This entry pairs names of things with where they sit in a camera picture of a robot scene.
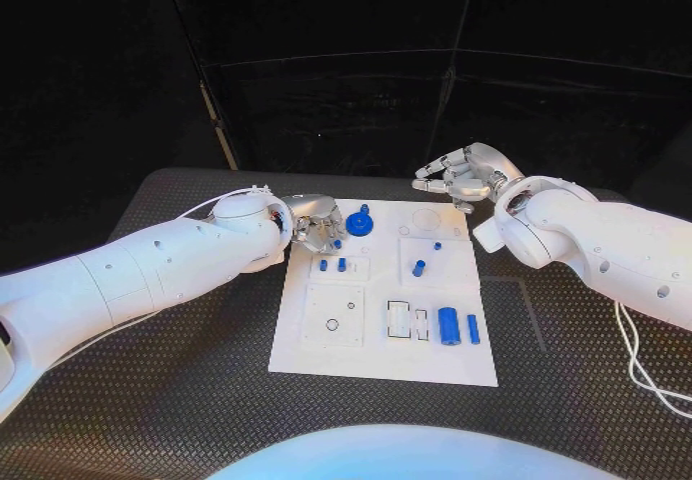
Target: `table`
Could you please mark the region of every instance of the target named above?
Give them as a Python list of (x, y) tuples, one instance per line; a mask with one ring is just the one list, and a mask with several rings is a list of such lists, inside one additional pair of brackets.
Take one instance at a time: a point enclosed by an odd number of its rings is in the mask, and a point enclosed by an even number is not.
[[(164, 169), (111, 238), (252, 184), (277, 196), (444, 201), (405, 179)], [(470, 228), (490, 212), (490, 202), (477, 205)], [(45, 375), (0, 426), (0, 477), (198, 479), (296, 435), (399, 423), (510, 438), (627, 478), (691, 478), (692, 421), (629, 380), (611, 301), (564, 265), (532, 270), (506, 249), (474, 248), (499, 388), (268, 373), (284, 262), (111, 335)], [(653, 378), (689, 392), (692, 334), (634, 320)]]

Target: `black background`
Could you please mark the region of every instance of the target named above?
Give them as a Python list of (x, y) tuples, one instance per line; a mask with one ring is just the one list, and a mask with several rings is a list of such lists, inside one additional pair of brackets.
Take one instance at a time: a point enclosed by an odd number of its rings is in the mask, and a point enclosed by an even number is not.
[(474, 141), (691, 218), (686, 2), (151, 0), (3, 16), (0, 271), (97, 246), (144, 176), (411, 177)]

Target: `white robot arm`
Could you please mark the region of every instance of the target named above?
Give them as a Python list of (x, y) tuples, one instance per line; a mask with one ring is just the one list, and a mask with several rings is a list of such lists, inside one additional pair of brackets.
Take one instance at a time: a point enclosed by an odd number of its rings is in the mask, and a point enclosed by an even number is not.
[(278, 199), (267, 188), (222, 197), (205, 220), (183, 214), (95, 250), (0, 277), (0, 322), (10, 337), (7, 345), (0, 342), (0, 421), (91, 337), (280, 263), (291, 239), (316, 252), (334, 252), (346, 233), (332, 197)]
[[(445, 169), (443, 180), (428, 180)], [(598, 202), (575, 184), (525, 178), (490, 146), (474, 143), (417, 172), (414, 188), (448, 193), (457, 208), (490, 198), (493, 217), (473, 230), (489, 252), (505, 245), (541, 268), (564, 262), (585, 285), (646, 315), (692, 330), (692, 224), (624, 203)]]

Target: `black textured mat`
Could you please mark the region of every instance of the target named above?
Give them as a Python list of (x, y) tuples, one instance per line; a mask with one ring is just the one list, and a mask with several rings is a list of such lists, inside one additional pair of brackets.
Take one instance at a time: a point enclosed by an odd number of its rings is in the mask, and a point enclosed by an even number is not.
[[(265, 183), (280, 196), (444, 201), (402, 179), (169, 169), (144, 182), (114, 238)], [(477, 206), (471, 227), (490, 209)], [(270, 374), (284, 263), (112, 334), (43, 377), (0, 426), (0, 477), (198, 479), (301, 433), (411, 423), (519, 440), (627, 478), (691, 478), (692, 421), (627, 378), (610, 300), (562, 265), (536, 271), (480, 248), (476, 259), (499, 388)], [(644, 366), (689, 392), (692, 334), (634, 320)]]

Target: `white board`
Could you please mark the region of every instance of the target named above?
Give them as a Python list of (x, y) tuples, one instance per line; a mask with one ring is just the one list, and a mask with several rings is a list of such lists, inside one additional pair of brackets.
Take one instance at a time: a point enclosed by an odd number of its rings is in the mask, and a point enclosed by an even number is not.
[[(365, 237), (349, 236), (339, 256), (313, 255), (291, 246), (270, 372), (496, 387), (464, 214), (448, 203), (342, 199), (336, 203), (345, 218), (366, 203), (375, 228)], [(345, 272), (337, 270), (339, 257), (346, 258)], [(414, 277), (418, 259), (425, 269)], [(427, 311), (427, 341), (414, 331), (411, 338), (388, 336), (389, 301), (408, 302), (412, 328), (415, 311)], [(457, 310), (460, 345), (441, 344), (443, 307)], [(470, 341), (469, 314), (477, 319), (477, 345)]]

